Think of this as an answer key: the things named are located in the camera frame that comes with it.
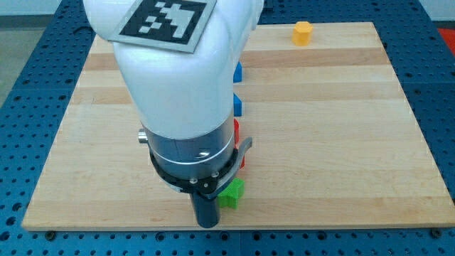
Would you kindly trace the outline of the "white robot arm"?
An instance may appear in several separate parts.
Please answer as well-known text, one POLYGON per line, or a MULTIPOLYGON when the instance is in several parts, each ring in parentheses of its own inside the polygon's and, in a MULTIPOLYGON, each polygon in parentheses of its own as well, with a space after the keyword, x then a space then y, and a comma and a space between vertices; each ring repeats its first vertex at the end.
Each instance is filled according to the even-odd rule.
POLYGON ((156 167, 175 189, 215 193, 248 144, 234 148, 233 75, 261 0, 103 1, 83 7, 114 56, 156 167))

